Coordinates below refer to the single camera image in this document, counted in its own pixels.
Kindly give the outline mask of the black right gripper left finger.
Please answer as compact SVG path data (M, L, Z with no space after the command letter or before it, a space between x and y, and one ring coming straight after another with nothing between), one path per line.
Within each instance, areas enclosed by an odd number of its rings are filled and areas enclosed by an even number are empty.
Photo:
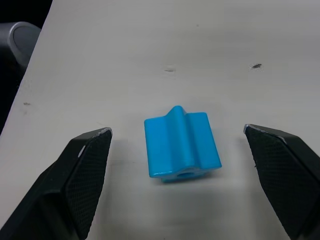
M85 240L102 193L113 137L109 127L69 141L0 230L2 240Z

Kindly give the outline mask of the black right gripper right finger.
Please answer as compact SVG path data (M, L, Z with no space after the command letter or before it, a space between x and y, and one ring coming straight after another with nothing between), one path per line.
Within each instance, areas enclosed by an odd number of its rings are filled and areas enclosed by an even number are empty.
M320 238L320 157L298 136L247 124L261 187L292 240Z

